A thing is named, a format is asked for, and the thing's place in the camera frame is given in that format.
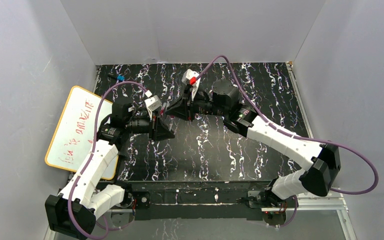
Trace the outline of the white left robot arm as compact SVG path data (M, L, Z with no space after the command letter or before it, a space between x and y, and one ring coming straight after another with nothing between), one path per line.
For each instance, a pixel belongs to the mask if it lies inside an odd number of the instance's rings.
M93 235L97 219L121 204L130 190L109 184L95 192L105 169L116 158L131 134L147 134L151 141L173 139L174 131L162 120L162 105L152 103L134 109L131 103L112 105L111 113L96 126L90 152L68 184L45 201L48 225L52 231L78 240L102 240Z

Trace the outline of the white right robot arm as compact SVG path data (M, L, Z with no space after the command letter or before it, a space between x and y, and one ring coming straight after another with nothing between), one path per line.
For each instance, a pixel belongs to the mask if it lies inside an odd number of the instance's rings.
M181 98L166 109L166 114L192 121L197 114L223 118L233 133L261 142L287 156L301 169L272 180L264 192L267 202L280 202L293 195L311 193L326 197L341 168L339 150L332 144L301 140L291 131L264 120L256 110L240 102L240 90L224 80L212 85L212 96L200 90L192 80Z

